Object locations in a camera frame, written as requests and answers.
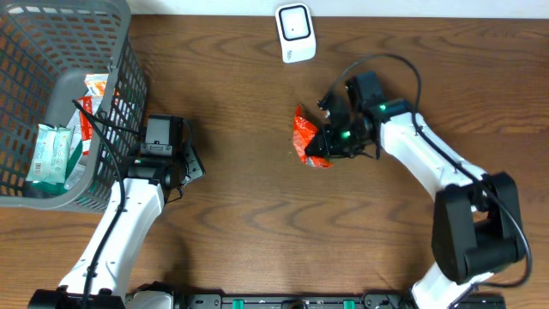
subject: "wet wipes package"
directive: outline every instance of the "wet wipes package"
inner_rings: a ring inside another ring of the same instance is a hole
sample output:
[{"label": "wet wipes package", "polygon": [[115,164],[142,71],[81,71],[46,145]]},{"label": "wet wipes package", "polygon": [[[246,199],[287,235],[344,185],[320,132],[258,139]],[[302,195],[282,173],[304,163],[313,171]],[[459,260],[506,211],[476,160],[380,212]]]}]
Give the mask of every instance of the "wet wipes package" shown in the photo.
[{"label": "wet wipes package", "polygon": [[27,181],[57,184],[65,182],[72,129],[39,124],[33,161]]}]

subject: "red snack bag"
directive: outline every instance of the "red snack bag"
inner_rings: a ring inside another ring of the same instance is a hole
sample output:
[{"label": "red snack bag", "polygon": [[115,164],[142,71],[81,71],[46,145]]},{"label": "red snack bag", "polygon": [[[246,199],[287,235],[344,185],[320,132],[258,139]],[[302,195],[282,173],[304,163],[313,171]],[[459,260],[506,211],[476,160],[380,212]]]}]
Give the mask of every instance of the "red snack bag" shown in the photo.
[{"label": "red snack bag", "polygon": [[[86,96],[78,99],[78,102],[82,104],[84,110],[93,114],[92,111],[92,97]],[[80,127],[82,132],[82,155],[89,155],[89,146],[92,144],[92,135],[94,134],[94,128],[87,121],[86,117],[80,112]]]},{"label": "red snack bag", "polygon": [[331,167],[333,164],[324,158],[308,157],[305,155],[305,148],[317,132],[318,128],[303,118],[302,107],[298,105],[293,115],[293,146],[295,147],[295,151],[298,153],[301,161],[310,167]]}]

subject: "orange wrapper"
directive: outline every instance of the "orange wrapper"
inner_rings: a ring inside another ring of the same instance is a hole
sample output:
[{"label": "orange wrapper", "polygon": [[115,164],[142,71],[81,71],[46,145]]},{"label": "orange wrapper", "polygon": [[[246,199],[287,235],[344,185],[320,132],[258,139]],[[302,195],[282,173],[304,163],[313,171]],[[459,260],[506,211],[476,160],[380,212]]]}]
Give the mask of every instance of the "orange wrapper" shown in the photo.
[{"label": "orange wrapper", "polygon": [[305,148],[317,132],[318,128],[303,118],[302,107],[298,105],[293,115],[293,146],[295,147],[295,151],[298,153],[301,161],[310,167],[331,167],[333,164],[324,158],[305,155]]},{"label": "orange wrapper", "polygon": [[104,96],[108,74],[87,74],[84,82],[93,96]]},{"label": "orange wrapper", "polygon": [[[89,114],[93,114],[92,111],[92,97],[86,96],[78,99],[78,103],[84,107],[84,110]],[[89,155],[89,147],[92,144],[92,137],[94,135],[94,128],[87,121],[87,118],[80,112],[80,126],[82,133],[82,155]]]}]

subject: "brown wooden surface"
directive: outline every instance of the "brown wooden surface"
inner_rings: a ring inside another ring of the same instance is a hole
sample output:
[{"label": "brown wooden surface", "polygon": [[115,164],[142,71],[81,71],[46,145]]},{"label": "brown wooden surface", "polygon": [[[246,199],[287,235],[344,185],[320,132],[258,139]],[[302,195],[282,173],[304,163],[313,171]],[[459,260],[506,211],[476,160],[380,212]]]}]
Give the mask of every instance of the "brown wooden surface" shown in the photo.
[{"label": "brown wooden surface", "polygon": [[[432,201],[396,160],[304,166],[291,143],[297,104],[314,111],[358,54],[393,52],[421,71],[421,113],[474,164],[516,180],[534,275],[509,308],[549,300],[549,21],[316,18],[317,55],[283,64],[272,17],[135,16],[130,35],[151,80],[148,112],[192,119],[207,177],[166,207],[131,287],[154,280],[227,293],[363,293],[409,288],[433,262]],[[379,60],[394,96],[402,65]],[[0,305],[55,288],[98,215],[0,209]],[[508,281],[517,265],[497,276]]]}]

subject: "green connector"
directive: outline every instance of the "green connector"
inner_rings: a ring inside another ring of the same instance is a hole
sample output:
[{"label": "green connector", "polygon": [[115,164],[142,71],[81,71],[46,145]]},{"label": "green connector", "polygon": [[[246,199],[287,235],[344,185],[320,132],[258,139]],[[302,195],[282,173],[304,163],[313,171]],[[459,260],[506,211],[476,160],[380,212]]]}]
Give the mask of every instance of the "green connector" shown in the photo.
[{"label": "green connector", "polygon": [[354,301],[343,300],[343,309],[354,309]]},{"label": "green connector", "polygon": [[243,300],[233,300],[232,301],[232,309],[244,309],[244,301]]}]

